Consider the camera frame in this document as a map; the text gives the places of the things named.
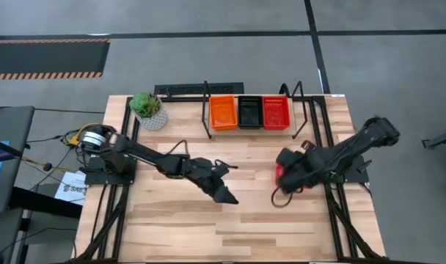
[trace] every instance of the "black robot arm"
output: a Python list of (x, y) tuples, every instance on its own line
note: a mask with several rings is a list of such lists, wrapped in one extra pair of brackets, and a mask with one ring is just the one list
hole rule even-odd
[(303, 186), (313, 187), (328, 181), (330, 175), (345, 173), (353, 160), (371, 147), (392, 146), (398, 139), (399, 132), (386, 118), (374, 117), (333, 148), (315, 147), (310, 142), (303, 143), (307, 148), (305, 153), (284, 148), (277, 157), (284, 170), (278, 185), (287, 194)]
[(219, 160), (213, 164), (205, 158), (190, 158), (188, 153), (162, 154), (119, 134), (115, 134), (115, 143), (109, 144), (113, 134), (115, 129), (105, 125), (94, 127), (84, 134), (81, 147), (83, 151), (92, 155), (89, 166), (82, 169), (84, 172), (99, 169), (105, 173), (122, 175), (128, 169), (126, 159), (131, 156), (154, 166), (169, 178), (190, 180), (215, 202), (238, 204), (238, 200), (222, 180), (222, 177), (229, 172), (229, 168), (237, 169), (236, 166), (230, 166)]

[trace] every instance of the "white pot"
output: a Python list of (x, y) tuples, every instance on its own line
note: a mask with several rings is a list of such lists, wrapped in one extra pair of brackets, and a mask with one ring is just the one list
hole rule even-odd
[(163, 103), (161, 100), (159, 101), (159, 111), (154, 116), (150, 118), (146, 117), (139, 117), (139, 115), (136, 115), (136, 118), (138, 121), (142, 124), (142, 127), (149, 131), (157, 131), (159, 129), (162, 129), (164, 125), (167, 123), (167, 113), (166, 109), (163, 106)]

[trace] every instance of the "gray floor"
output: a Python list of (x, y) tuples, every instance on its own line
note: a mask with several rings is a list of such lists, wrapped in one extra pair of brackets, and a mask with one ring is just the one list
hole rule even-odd
[[(312, 0), (318, 30), (446, 29), (446, 0)], [(0, 35), (308, 30), (296, 0), (1, 0)], [(446, 146), (420, 143), (446, 128), (446, 35), (321, 37), (332, 93), (346, 94), (357, 127), (378, 114), (402, 133), (390, 149), (372, 150), (368, 171), (387, 254), (446, 263)], [(103, 111), (113, 94), (155, 84), (243, 81), (246, 92), (277, 91), (282, 82), (321, 85), (309, 37), (113, 40), (99, 79), (0, 81), (0, 106)], [(100, 121), (101, 115), (36, 112), (30, 138)], [(56, 163), (66, 149), (39, 143), (26, 154)], [(71, 155), (64, 163), (75, 168)], [(17, 185), (43, 176), (23, 166)], [(32, 247), (27, 263), (66, 260), (71, 241)]]

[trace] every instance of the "potted plant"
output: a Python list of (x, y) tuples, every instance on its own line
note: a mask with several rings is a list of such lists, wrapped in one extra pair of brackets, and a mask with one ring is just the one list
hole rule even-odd
[(144, 93), (134, 95), (129, 106), (134, 110), (136, 118), (145, 129), (156, 131), (166, 125), (166, 109), (156, 95)]

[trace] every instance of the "wooden tabletop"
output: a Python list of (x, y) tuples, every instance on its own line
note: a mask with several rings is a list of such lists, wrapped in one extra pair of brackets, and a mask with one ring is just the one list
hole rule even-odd
[[(109, 97), (104, 124), (120, 129), (126, 98)], [(337, 144), (354, 133), (347, 101), (345, 97), (326, 95), (326, 104)], [(169, 115), (166, 126), (154, 132), (140, 129), (138, 142), (164, 153), (187, 139), (192, 158), (218, 158), (239, 166), (223, 180), (240, 203), (216, 204), (189, 181), (169, 180), (139, 162), (128, 196), (119, 262), (336, 260), (322, 186), (295, 194), (286, 208), (274, 208), (270, 199), (276, 187), (275, 158), (283, 147), (296, 150), (305, 139), (315, 142), (311, 120), (297, 139), (286, 135), (218, 135), (209, 139), (200, 121), (201, 103), (164, 105)], [(296, 122), (301, 124), (302, 103), (294, 102), (293, 107)], [(327, 145), (321, 111), (317, 112), (323, 143)], [(78, 253), (89, 244), (102, 188), (93, 186), (87, 190), (76, 236)], [(370, 195), (358, 184), (346, 183), (344, 188), (352, 223), (372, 249), (384, 255)], [(107, 197), (106, 192), (97, 231), (102, 226)], [(280, 194), (276, 199), (283, 203), (287, 197)], [(339, 225), (344, 254), (348, 256), (345, 230), (340, 222)], [(114, 227), (109, 233), (106, 256), (112, 253), (113, 234)]]

